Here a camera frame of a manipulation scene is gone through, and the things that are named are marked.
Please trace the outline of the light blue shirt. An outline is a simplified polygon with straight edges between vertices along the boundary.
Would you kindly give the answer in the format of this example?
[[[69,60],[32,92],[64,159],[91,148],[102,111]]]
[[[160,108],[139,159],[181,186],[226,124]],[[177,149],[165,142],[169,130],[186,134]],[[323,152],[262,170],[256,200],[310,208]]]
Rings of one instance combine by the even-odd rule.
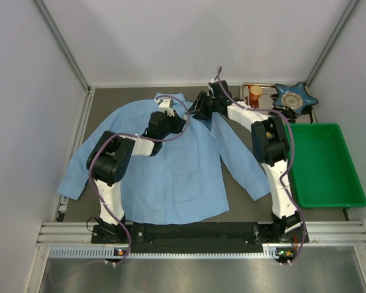
[[[156,102],[144,99],[113,111],[71,158],[58,193],[77,200],[88,180],[86,161],[103,132],[142,133],[156,110]],[[180,138],[169,136],[155,156],[131,158],[121,182],[126,218],[185,224],[228,212],[222,166],[253,200],[270,192],[265,173],[220,114],[209,121],[192,119],[188,130]]]

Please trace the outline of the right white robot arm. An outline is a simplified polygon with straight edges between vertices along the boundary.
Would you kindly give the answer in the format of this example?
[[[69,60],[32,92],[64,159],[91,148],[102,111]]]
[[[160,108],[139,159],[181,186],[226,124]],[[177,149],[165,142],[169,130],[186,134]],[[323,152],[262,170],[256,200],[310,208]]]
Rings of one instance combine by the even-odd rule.
[[[208,83],[207,92],[199,93],[190,113],[200,120],[208,120],[218,113],[251,131],[253,155],[265,170],[272,199],[273,222],[269,227],[258,227],[255,231],[257,241],[267,243],[300,237],[304,243],[307,237],[305,220],[292,198],[288,179],[294,141],[288,141],[282,116],[268,116],[243,101],[234,100],[228,92],[227,82],[215,80]]]

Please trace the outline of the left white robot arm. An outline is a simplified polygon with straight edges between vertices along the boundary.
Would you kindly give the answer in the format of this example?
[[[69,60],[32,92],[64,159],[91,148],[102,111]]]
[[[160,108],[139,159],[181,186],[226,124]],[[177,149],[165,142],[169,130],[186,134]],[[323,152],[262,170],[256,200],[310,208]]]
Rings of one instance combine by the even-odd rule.
[[[105,131],[87,159],[88,180],[96,189],[101,205],[99,229],[111,236],[122,236],[124,210],[121,204],[121,180],[131,157],[155,156],[170,134],[181,135],[187,119],[176,111],[153,112],[148,127],[140,136]]]

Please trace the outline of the orange cup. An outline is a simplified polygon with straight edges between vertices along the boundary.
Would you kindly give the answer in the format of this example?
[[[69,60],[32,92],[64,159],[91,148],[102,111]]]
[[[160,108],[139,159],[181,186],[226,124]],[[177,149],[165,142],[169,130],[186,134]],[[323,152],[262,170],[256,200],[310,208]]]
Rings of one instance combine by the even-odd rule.
[[[259,98],[262,96],[263,90],[258,85],[249,86],[249,105],[257,109],[259,107]]]

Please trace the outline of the metal tray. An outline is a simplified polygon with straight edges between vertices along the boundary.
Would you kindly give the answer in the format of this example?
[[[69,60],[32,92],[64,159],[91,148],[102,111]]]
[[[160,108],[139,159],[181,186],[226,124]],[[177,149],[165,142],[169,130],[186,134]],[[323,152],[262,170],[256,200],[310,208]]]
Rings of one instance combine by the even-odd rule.
[[[258,85],[262,88],[263,94],[259,98],[259,109],[272,109],[281,112],[290,123],[316,123],[317,117],[314,112],[313,107],[307,107],[304,110],[304,113],[301,116],[297,116],[289,109],[278,108],[273,106],[273,101],[278,97],[278,94],[275,90],[275,84],[242,84],[240,86],[240,97],[247,104],[249,103],[249,86],[250,85]]]

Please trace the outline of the blue star-shaped dish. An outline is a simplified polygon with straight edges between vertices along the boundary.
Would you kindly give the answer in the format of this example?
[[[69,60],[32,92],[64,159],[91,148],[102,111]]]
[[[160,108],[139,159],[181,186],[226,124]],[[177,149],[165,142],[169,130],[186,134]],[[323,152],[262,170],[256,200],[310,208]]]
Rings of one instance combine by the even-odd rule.
[[[273,106],[289,109],[295,115],[301,116],[305,108],[318,104],[318,99],[308,94],[303,82],[295,85],[275,84],[278,97],[273,101]]]

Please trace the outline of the green plastic bin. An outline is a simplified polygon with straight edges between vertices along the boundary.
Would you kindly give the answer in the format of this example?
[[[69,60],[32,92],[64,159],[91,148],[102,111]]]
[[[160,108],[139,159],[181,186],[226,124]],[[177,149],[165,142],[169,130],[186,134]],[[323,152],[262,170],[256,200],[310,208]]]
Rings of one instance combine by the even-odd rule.
[[[341,128],[292,124],[295,160],[289,180],[303,208],[360,208],[366,197]]]

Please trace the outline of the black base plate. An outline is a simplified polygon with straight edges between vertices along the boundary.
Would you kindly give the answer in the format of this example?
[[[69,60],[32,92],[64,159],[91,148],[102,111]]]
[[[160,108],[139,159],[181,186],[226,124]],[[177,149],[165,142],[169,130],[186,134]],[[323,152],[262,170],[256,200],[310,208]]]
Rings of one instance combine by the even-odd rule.
[[[303,228],[282,236],[275,235],[272,223],[258,222],[198,222],[186,225],[153,225],[132,223],[114,237],[91,230],[91,243],[131,245],[132,253],[254,253],[262,252],[263,244],[295,246],[301,242]]]

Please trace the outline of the aluminium front rail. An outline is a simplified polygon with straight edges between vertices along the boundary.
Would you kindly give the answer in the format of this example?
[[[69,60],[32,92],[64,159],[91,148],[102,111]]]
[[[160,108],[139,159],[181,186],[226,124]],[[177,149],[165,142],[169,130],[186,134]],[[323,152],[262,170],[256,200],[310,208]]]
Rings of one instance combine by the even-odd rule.
[[[366,246],[362,222],[308,222],[307,234],[295,230],[261,242],[269,223],[128,224],[131,238],[115,236],[95,223],[43,223],[37,246],[52,258],[128,259],[278,259],[300,247]]]

